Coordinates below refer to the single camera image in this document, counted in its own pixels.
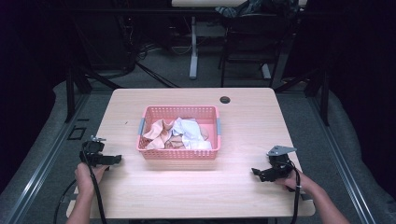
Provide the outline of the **peach cloth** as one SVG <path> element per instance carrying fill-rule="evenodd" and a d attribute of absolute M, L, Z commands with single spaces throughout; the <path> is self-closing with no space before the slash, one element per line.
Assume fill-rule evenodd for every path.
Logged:
<path fill-rule="evenodd" d="M 155 121 L 149 131 L 143 134 L 143 139 L 148 140 L 145 149 L 186 149 L 181 138 L 171 133 L 174 122 L 175 120 L 167 123 L 164 119 Z"/>

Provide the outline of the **black chair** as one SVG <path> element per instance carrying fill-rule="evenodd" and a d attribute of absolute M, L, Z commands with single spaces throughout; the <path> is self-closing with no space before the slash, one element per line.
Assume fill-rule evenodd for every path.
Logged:
<path fill-rule="evenodd" d="M 272 85 L 291 21 L 276 14 L 254 13 L 227 20 L 219 60 L 220 86 L 227 81 L 267 81 Z M 272 77 L 264 79 L 267 63 Z"/>

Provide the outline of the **dark clothing pile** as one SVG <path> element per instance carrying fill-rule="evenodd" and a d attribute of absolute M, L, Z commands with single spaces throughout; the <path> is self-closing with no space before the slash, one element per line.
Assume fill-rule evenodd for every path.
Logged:
<path fill-rule="evenodd" d="M 276 14 L 287 18 L 299 11 L 298 0 L 246 0 L 237 7 L 216 7 L 215 10 L 226 18 L 236 18 L 254 13 Z"/>

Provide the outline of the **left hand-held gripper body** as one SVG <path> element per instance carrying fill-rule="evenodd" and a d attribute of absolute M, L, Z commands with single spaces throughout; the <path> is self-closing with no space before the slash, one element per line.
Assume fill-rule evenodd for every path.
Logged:
<path fill-rule="evenodd" d="M 82 162 L 90 166 L 104 165 L 105 156 L 102 154 L 104 149 L 104 138 L 91 136 L 90 140 L 85 141 L 81 146 L 79 157 Z"/>

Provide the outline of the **aluminium floor rail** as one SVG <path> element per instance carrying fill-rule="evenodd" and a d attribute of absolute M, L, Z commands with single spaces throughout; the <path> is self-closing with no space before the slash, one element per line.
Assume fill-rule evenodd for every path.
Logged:
<path fill-rule="evenodd" d="M 91 97 L 78 97 L 76 114 L 65 121 L 65 98 L 56 98 L 49 119 L 35 140 L 17 173 L 0 194 L 0 224 L 52 224 L 62 209 L 61 197 L 74 179 L 78 148 L 68 138 L 84 113 Z"/>
<path fill-rule="evenodd" d="M 319 103 L 315 98 L 307 97 L 307 102 L 315 115 L 316 121 L 325 135 L 330 148 L 330 154 L 335 164 L 335 167 L 346 187 L 347 194 L 352 201 L 355 210 L 361 220 L 362 224 L 378 224 L 371 212 L 366 200 L 363 197 L 361 188 L 358 186 L 351 170 L 347 164 L 344 154 L 339 147 L 333 132 L 332 127 L 325 124 L 320 113 L 319 113 Z"/>

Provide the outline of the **person's right hand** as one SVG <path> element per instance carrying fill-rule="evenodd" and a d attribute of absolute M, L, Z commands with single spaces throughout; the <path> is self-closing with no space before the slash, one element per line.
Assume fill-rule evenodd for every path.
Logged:
<path fill-rule="evenodd" d="M 308 176 L 304 175 L 300 170 L 291 171 L 288 177 L 279 178 L 275 181 L 278 185 L 283 185 L 291 189 L 303 189 L 308 192 L 315 184 L 315 182 Z"/>

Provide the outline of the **white desk top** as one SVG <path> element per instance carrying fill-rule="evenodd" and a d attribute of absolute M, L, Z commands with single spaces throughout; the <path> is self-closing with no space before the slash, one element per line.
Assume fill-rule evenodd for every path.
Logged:
<path fill-rule="evenodd" d="M 171 0 L 172 7 L 237 7 L 247 0 Z"/>

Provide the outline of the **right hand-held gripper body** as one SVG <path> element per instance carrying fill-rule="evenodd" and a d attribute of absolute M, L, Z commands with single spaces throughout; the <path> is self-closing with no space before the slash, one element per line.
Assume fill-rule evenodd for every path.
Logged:
<path fill-rule="evenodd" d="M 271 164 L 269 181 L 275 181 L 289 175 L 294 167 L 289 154 L 294 151 L 296 151 L 295 147 L 274 146 L 267 152 L 269 163 Z"/>

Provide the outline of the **white cloth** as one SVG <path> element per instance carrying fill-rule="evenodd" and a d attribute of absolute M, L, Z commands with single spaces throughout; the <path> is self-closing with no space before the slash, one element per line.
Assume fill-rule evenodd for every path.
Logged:
<path fill-rule="evenodd" d="M 181 138 L 186 149 L 211 149 L 208 130 L 199 125 L 196 119 L 177 118 L 171 129 L 173 136 Z"/>

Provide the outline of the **person's left hand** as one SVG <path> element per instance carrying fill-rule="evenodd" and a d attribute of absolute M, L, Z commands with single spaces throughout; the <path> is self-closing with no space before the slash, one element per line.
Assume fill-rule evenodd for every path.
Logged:
<path fill-rule="evenodd" d="M 92 197 L 94 194 L 92 175 L 95 177 L 96 182 L 100 183 L 107 168 L 108 165 L 91 167 L 84 162 L 79 163 L 75 171 L 78 182 L 78 194 L 83 197 Z"/>

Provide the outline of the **black frame post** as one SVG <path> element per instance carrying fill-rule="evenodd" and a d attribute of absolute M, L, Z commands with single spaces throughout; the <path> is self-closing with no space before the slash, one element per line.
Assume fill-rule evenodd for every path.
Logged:
<path fill-rule="evenodd" d="M 75 114 L 74 79 L 72 69 L 69 69 L 66 74 L 66 102 L 67 114 L 65 123 L 69 122 Z"/>

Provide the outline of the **pink plastic basket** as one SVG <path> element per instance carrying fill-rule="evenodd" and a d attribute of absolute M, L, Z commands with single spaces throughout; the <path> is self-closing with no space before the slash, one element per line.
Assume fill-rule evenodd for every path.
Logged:
<path fill-rule="evenodd" d="M 149 143 L 143 139 L 150 126 L 159 119 L 167 123 L 177 118 L 196 119 L 209 133 L 211 149 L 145 149 Z M 220 149 L 219 111 L 214 105 L 150 105 L 139 124 L 136 149 L 146 160 L 214 160 Z"/>

